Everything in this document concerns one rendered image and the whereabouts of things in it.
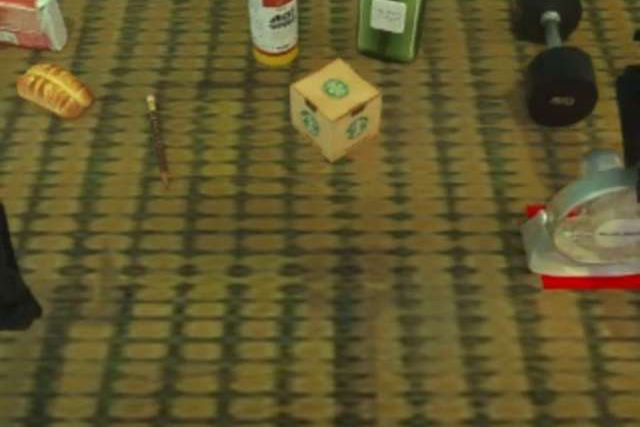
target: green logo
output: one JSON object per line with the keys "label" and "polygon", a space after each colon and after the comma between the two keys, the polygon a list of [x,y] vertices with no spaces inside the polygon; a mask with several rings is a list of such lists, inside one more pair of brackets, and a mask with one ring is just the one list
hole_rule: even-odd
{"label": "green logo", "polygon": [[349,125],[349,127],[347,127],[347,138],[349,140],[357,139],[365,130],[367,130],[368,124],[368,117],[358,117],[356,120],[351,122],[351,125]]}
{"label": "green logo", "polygon": [[329,79],[322,85],[324,93],[332,99],[342,99],[349,95],[349,84],[340,79]]}
{"label": "green logo", "polygon": [[320,134],[320,126],[313,114],[303,110],[300,112],[300,118],[302,119],[302,125],[307,129],[307,132],[311,137],[317,137]]}

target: bread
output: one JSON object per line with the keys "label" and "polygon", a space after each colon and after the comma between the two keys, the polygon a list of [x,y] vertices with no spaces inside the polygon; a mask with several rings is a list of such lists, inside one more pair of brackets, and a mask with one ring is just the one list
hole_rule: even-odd
{"label": "bread", "polygon": [[33,65],[18,79],[16,87],[20,97],[64,119],[79,117],[93,103],[89,89],[56,65]]}

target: glue bottle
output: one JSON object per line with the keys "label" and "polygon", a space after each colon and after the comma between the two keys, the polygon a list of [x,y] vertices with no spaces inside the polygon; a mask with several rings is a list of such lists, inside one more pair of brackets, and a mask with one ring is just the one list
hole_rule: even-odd
{"label": "glue bottle", "polygon": [[270,67],[290,64],[298,56],[297,0],[248,0],[253,54]]}

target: wooden table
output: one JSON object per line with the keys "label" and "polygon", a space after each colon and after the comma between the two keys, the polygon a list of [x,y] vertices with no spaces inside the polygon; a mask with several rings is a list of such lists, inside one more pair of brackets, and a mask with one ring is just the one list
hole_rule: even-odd
{"label": "wooden table", "polygon": [[[640,0],[585,0],[572,43],[602,101],[553,132],[524,115],[539,47],[509,36],[508,0],[430,0],[406,66],[357,55],[357,0],[301,0],[280,71],[251,60],[244,0],[61,2],[62,53],[0,51],[0,193],[46,312],[1,338],[0,425],[635,425],[637,295],[541,292],[515,224],[619,145]],[[385,107],[378,139],[330,165],[287,101],[335,57]],[[85,117],[17,98],[40,61],[93,89]]]}

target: brown checkered surface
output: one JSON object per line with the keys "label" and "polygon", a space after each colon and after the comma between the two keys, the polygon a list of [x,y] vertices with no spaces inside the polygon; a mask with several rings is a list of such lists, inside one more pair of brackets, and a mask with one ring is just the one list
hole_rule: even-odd
{"label": "brown checkered surface", "polygon": [[[357,0],[301,0],[284,70],[252,60],[244,0],[61,1],[62,53],[0,51],[0,192],[45,309],[2,334],[0,426],[638,425],[638,296],[541,292],[516,223],[619,145],[640,0],[584,1],[571,43],[602,100],[554,131],[524,113],[540,47],[512,40],[508,0],[430,0],[409,65],[356,53]],[[331,165],[287,109],[335,57],[384,113]],[[82,119],[17,97],[39,61],[93,89]]]}

